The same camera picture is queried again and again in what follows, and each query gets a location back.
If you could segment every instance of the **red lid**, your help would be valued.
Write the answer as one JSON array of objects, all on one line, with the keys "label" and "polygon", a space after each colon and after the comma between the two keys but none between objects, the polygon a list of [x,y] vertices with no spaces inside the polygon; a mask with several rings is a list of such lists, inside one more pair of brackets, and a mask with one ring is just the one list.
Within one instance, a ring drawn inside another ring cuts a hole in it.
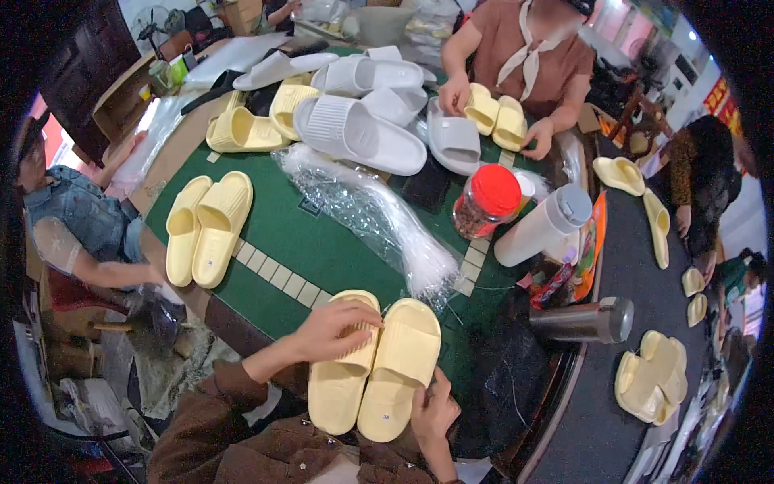
[{"label": "red lid", "polygon": [[497,163],[478,169],[471,180],[473,200],[492,215],[509,215],[522,200],[522,188],[511,170]]}]

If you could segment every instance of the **brown jacket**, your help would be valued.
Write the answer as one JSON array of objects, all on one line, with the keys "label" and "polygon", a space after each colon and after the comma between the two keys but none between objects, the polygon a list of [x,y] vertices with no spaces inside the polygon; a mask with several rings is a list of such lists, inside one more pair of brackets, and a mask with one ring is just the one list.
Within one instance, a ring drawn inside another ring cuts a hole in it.
[{"label": "brown jacket", "polygon": [[[214,369],[181,396],[170,428],[153,450],[150,482],[309,482],[342,454],[342,443],[315,428],[306,415],[278,420],[251,435],[242,414],[266,401],[267,385],[253,381],[240,363],[215,362]],[[419,462],[419,453],[361,435],[358,440],[359,483],[433,482],[406,461]]]}]

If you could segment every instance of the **green felt tabletop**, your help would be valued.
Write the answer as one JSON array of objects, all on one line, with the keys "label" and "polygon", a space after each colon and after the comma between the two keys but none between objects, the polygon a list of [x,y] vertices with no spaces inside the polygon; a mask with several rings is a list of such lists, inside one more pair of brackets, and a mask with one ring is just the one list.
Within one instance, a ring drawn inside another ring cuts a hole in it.
[{"label": "green felt tabletop", "polygon": [[[497,163],[500,148],[488,137],[481,140],[481,158]],[[403,275],[344,226],[324,213],[310,210],[303,203],[303,195],[268,153],[225,154],[214,163],[207,160],[211,153],[207,144],[201,143],[148,213],[146,223],[162,242],[166,244],[169,238],[166,217],[185,184],[200,175],[208,175],[217,182],[229,171],[239,170],[250,177],[255,193],[240,235],[247,243],[331,295],[348,289],[367,290],[377,297],[382,308],[408,296]],[[514,166],[536,171],[535,162],[524,160],[518,153]],[[456,233],[451,220],[452,206],[462,191],[461,184],[462,180],[452,182],[440,213],[414,210],[434,236],[464,256],[470,242]],[[402,180],[393,177],[390,186],[398,191]],[[523,213],[532,206],[528,205]],[[213,293],[271,338],[288,335],[304,321],[310,309],[258,272],[232,258],[223,282]],[[496,262],[489,247],[472,295],[456,294],[439,316],[442,331],[439,365],[454,383],[457,395],[466,393],[464,389],[472,377],[475,355],[471,350],[471,335],[485,335],[494,323],[498,303],[505,294],[505,289],[497,288],[512,287],[516,282],[513,274],[511,269]]]}]

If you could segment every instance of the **denim vest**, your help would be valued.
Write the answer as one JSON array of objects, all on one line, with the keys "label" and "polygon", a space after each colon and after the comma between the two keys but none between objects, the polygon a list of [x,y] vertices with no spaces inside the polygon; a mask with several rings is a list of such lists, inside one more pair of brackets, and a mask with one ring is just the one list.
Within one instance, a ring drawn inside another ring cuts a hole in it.
[{"label": "denim vest", "polygon": [[98,262],[122,261],[130,221],[118,199],[66,166],[55,166],[46,175],[55,181],[24,197],[29,234],[41,218],[58,218]]}]

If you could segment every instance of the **white water bottle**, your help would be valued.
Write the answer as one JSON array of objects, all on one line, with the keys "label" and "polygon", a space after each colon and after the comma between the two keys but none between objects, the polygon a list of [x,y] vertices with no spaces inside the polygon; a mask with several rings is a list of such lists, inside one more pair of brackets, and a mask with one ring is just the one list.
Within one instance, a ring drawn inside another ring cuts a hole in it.
[{"label": "white water bottle", "polygon": [[591,216],[591,199],[576,184],[564,185],[540,202],[495,243],[495,258],[513,267],[578,230]]}]

